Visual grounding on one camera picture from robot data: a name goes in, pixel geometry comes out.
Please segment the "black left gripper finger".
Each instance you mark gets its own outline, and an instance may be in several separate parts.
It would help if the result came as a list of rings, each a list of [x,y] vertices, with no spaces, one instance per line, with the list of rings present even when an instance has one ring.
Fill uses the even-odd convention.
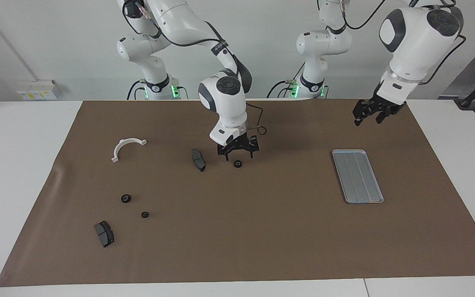
[[[390,117],[390,116],[394,116],[398,113],[398,111],[382,111],[381,113],[379,113],[376,117],[376,122],[377,124],[381,124],[385,118],[387,117]]]
[[[353,109],[354,124],[356,126],[360,126],[360,124],[362,124],[362,121],[365,118],[373,115],[374,103],[375,102],[373,100],[358,100],[357,101]]]

